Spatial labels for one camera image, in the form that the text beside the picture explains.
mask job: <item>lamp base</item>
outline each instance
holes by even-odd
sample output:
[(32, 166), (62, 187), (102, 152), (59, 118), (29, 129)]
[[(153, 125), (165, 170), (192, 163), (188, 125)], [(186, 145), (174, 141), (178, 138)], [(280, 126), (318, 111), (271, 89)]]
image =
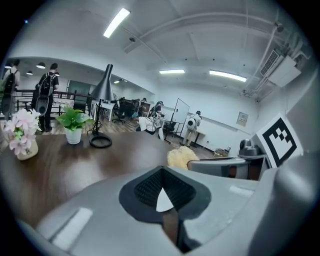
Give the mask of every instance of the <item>lamp base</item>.
[(112, 145), (112, 140), (107, 135), (97, 132), (89, 134), (89, 143), (96, 148), (107, 148)]

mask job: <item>potted plant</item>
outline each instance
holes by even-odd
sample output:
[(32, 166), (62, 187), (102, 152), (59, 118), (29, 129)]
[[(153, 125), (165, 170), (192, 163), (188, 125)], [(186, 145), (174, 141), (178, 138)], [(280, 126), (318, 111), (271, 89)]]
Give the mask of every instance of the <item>potted plant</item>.
[(70, 144), (78, 144), (81, 140), (81, 133), (84, 124), (94, 123), (83, 111), (66, 106), (63, 108), (64, 114), (56, 117), (58, 122), (64, 126), (66, 139)]
[(34, 109), (27, 111), (24, 108), (12, 115), (12, 120), (5, 122), (4, 131), (8, 134), (9, 148), (19, 160), (26, 160), (38, 153), (36, 131), (39, 128), (40, 113)]

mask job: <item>white triangle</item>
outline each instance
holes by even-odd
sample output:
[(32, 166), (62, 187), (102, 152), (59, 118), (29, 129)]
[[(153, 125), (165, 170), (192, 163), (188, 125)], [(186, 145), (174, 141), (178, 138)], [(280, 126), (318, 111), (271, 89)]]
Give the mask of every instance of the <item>white triangle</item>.
[(162, 212), (165, 212), (165, 211), (172, 209), (173, 207), (174, 206), (171, 203), (167, 193), (162, 188), (159, 193), (158, 200), (156, 202), (156, 211), (159, 213), (162, 213)]

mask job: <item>air conditioner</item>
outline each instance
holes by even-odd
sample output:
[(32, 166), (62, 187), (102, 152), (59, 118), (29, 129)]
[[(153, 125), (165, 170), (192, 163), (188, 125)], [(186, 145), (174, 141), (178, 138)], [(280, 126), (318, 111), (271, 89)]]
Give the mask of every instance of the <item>air conditioner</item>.
[(281, 51), (279, 51), (278, 49), (273, 49), (269, 57), (266, 59), (264, 65), (262, 66), (260, 74), (263, 77), (269, 76), (276, 69), (276, 67), (279, 66), (284, 58), (285, 57), (283, 56)]
[(273, 49), (260, 73), (275, 85), (284, 87), (301, 74), (296, 64), (290, 56), (284, 57), (279, 50)]
[(291, 57), (286, 56), (269, 76), (269, 81), (277, 86), (284, 87), (301, 74), (301, 71), (295, 67), (296, 64)]

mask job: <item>ceiling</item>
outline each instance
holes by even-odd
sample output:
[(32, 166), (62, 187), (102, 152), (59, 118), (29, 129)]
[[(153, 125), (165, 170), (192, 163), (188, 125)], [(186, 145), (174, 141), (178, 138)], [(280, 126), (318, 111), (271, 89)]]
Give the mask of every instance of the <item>ceiling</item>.
[[(41, 69), (36, 67), (39, 62), (44, 62), (46, 68)], [(21, 73), (21, 76), (23, 77), (30, 76), (26, 74), (28, 71), (32, 71), (33, 76), (42, 76), (45, 72), (49, 71), (50, 65), (52, 63), (58, 64), (57, 71), (60, 74), (60, 78), (87, 83), (90, 85), (97, 85), (101, 81), (104, 74), (104, 72), (99, 69), (85, 66), (79, 63), (61, 59), (38, 57), (20, 58), (19, 71)], [(111, 75), (110, 81), (112, 83), (119, 80), (120, 83), (117, 84), (118, 86), (122, 86), (123, 88), (139, 88), (138, 85), (130, 81), (125, 82), (121, 77), (114, 74)]]
[[(130, 15), (110, 38), (103, 37), (121, 8), (130, 10)], [(272, 49), (290, 45), (298, 30), (284, 10), (267, 0), (56, 0), (28, 26), (38, 29), (41, 25), (59, 47), (68, 41), (84, 51), (118, 58), (133, 70), (143, 71), (159, 87), (189, 83), (240, 93), (255, 89), (262, 78), (256, 70), (275, 21), (284, 30), (275, 32), (268, 57)], [(169, 69), (184, 69), (185, 74), (159, 74)], [(248, 79), (212, 76), (209, 70)], [(255, 97), (273, 88), (267, 85)]]

